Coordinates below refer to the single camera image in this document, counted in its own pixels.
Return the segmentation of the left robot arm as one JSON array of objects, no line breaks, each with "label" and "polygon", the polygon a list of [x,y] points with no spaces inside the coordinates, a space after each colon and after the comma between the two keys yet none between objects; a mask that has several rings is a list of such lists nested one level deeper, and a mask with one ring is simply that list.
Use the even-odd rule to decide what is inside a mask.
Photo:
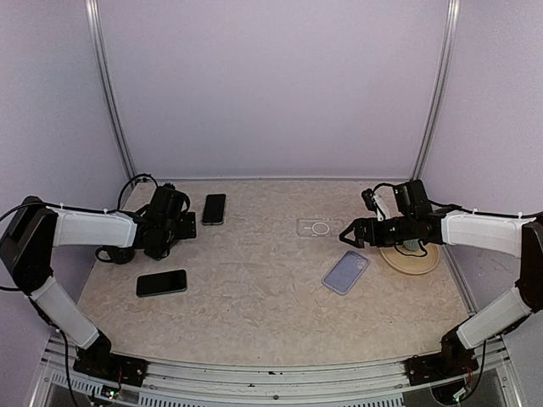
[{"label": "left robot arm", "polygon": [[1,261],[16,288],[78,348],[86,350],[87,365],[102,377],[113,376],[119,368],[118,357],[102,345],[107,337],[54,277],[53,249],[93,246],[116,264],[130,262],[138,250],[161,260],[177,242],[197,236],[190,205],[187,194],[170,183],[157,187],[150,203],[137,211],[80,209],[28,196],[7,213],[11,221],[1,237]]}]

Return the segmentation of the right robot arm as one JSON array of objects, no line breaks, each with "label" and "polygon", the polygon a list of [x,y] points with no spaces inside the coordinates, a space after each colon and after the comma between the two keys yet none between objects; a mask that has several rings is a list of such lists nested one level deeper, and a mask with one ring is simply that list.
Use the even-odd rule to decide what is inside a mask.
[{"label": "right robot arm", "polygon": [[519,278],[513,288],[447,333],[446,347],[434,357],[434,369],[452,376],[467,362],[466,349],[503,333],[542,309],[542,215],[503,215],[464,209],[455,204],[431,201],[420,180],[394,185],[399,215],[391,217],[375,188],[361,197],[371,218],[353,220],[339,239],[354,248],[366,245],[393,248],[407,241],[468,246],[510,254],[520,261]]}]

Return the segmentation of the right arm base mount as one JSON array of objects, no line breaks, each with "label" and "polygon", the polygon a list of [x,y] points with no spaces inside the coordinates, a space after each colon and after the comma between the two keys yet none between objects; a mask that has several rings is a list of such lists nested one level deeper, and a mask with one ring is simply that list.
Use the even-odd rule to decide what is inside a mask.
[{"label": "right arm base mount", "polygon": [[445,380],[476,371],[479,363],[472,348],[465,348],[456,331],[447,332],[437,353],[412,356],[405,360],[406,374],[411,386]]}]

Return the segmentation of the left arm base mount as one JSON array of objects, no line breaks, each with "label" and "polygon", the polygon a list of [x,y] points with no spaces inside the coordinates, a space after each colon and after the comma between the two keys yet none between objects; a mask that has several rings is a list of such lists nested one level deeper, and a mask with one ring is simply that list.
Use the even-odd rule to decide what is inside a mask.
[{"label": "left arm base mount", "polygon": [[98,330],[98,337],[87,348],[77,348],[73,369],[119,385],[141,387],[148,371],[148,361],[113,353],[111,341]]}]

